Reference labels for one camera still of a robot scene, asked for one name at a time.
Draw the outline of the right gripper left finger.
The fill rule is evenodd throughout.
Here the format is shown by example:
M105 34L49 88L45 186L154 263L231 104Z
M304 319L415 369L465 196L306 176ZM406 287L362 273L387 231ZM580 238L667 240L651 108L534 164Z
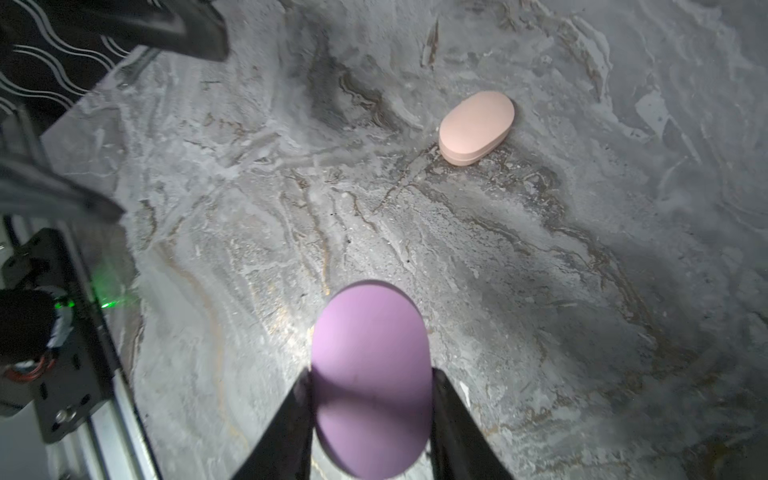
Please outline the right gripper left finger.
M311 375L304 368L232 479L309 479L314 425Z

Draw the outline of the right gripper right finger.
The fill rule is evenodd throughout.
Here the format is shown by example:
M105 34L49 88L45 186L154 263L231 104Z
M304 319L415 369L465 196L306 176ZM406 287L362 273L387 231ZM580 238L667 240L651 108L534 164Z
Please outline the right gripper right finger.
M430 462L434 479L513 480L444 371L433 371Z

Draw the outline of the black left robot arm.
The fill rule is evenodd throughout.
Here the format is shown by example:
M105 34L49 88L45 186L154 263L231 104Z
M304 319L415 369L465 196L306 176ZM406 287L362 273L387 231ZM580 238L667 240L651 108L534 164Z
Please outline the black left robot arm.
M4 1L1 4L1 212L113 224L124 210L55 173L40 135L72 109L131 48L222 62L223 16L209 1Z

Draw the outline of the aluminium front rail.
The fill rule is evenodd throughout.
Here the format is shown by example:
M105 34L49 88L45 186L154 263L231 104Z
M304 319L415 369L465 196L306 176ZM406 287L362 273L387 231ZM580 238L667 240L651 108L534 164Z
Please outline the aluminium front rail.
M42 295L58 326L39 356L1 368L4 479L159 479L108 317L71 227L1 218L1 290Z

